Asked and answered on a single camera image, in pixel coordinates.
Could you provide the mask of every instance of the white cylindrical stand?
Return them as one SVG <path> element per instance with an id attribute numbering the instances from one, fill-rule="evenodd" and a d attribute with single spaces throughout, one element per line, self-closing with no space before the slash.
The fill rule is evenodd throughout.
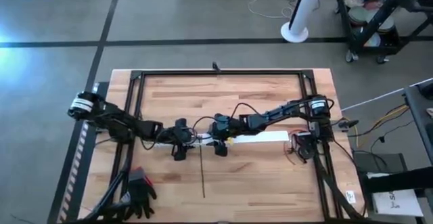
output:
<path id="1" fill-rule="evenodd" d="M 309 30 L 306 28 L 308 18 L 313 12 L 318 0 L 299 0 L 298 6 L 295 8 L 294 15 L 290 22 L 283 24 L 281 27 L 281 35 L 289 42 L 300 43 L 304 42 L 309 36 Z"/>

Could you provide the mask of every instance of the metal cart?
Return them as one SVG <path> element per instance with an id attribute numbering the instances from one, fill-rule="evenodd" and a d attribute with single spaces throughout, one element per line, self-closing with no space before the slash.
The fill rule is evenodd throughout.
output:
<path id="1" fill-rule="evenodd" d="M 373 53 L 378 55 L 376 62 L 384 64 L 389 61 L 390 55 L 397 54 L 405 45 L 415 38 L 429 24 L 433 23 L 433 0 L 385 0 L 383 6 L 378 10 L 373 19 L 363 27 L 360 33 L 355 34 L 353 26 L 350 23 L 348 11 L 350 10 L 344 4 L 344 0 L 337 0 L 338 7 L 336 13 L 342 17 L 342 25 L 345 35 L 347 36 L 348 51 L 346 61 L 353 62 L 359 59 L 360 53 Z M 364 44 L 373 36 L 384 21 L 391 13 L 401 6 L 409 12 L 424 12 L 427 19 L 416 28 L 408 37 L 400 37 L 394 26 L 392 30 L 385 33 L 379 33 L 381 42 L 377 47 L 364 46 Z"/>

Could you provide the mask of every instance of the butcher block tabletop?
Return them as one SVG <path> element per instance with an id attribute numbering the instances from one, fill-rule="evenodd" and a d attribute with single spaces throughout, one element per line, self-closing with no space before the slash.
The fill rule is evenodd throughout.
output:
<path id="1" fill-rule="evenodd" d="M 331 120 L 340 119 L 342 113 L 331 70 L 312 70 L 318 93 L 335 101 Z M 124 108 L 131 71 L 113 71 L 107 102 Z M 151 75 L 145 78 L 141 113 L 144 120 L 157 120 L 165 127 L 173 126 L 178 118 L 186 118 L 191 127 L 202 116 L 231 115 L 239 102 L 265 112 L 301 98 L 299 79 L 292 75 Z M 237 115 L 251 113 L 251 109 L 243 106 L 236 112 Z M 198 133 L 207 132 L 211 122 L 201 120 L 196 127 Z M 290 132 L 305 128 L 304 120 L 289 118 L 268 127 L 267 131 Z M 337 131 L 334 134 L 336 141 L 350 152 L 346 134 Z M 102 133 L 96 141 L 107 138 L 108 134 Z M 284 143 L 235 143 L 229 147 L 227 157 L 216 156 L 212 146 L 203 146 L 201 166 L 200 148 L 189 150 L 186 160 L 175 162 L 170 146 L 146 151 L 137 139 L 132 167 L 144 169 L 158 198 L 151 200 L 155 214 L 150 219 L 131 217 L 128 221 L 323 221 L 313 160 L 303 164 L 295 154 L 284 154 Z M 362 212 L 364 199 L 356 168 L 336 144 L 330 143 L 330 148 L 338 187 L 343 194 L 347 191 L 355 193 L 356 202 L 352 205 Z M 85 217 L 107 190 L 115 151 L 114 142 L 95 147 L 79 218 Z M 326 190 L 331 216 L 335 216 L 332 196 L 329 188 Z"/>

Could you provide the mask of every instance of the black glove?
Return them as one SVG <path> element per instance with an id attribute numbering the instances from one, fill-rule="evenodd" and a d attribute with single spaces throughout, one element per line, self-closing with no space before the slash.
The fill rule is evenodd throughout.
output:
<path id="1" fill-rule="evenodd" d="M 156 192 L 141 167 L 129 173 L 128 192 L 131 197 L 131 205 L 127 208 L 124 220 L 129 219 L 133 214 L 141 218 L 143 210 L 147 219 L 150 218 L 151 213 L 155 214 L 150 208 L 149 195 L 155 200 Z"/>

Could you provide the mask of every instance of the cart wheel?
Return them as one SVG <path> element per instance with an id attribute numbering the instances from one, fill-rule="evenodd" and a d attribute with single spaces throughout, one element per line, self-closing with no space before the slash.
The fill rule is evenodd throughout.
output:
<path id="1" fill-rule="evenodd" d="M 389 57 L 386 56 L 386 55 L 380 55 L 380 56 L 378 56 L 378 57 L 376 58 L 376 62 L 377 62 L 378 64 L 385 64 L 385 63 L 387 63 L 387 62 L 389 62 L 389 61 L 390 61 L 390 59 L 389 59 Z"/>
<path id="2" fill-rule="evenodd" d="M 346 62 L 353 62 L 359 59 L 358 55 L 348 50 L 346 52 Z"/>

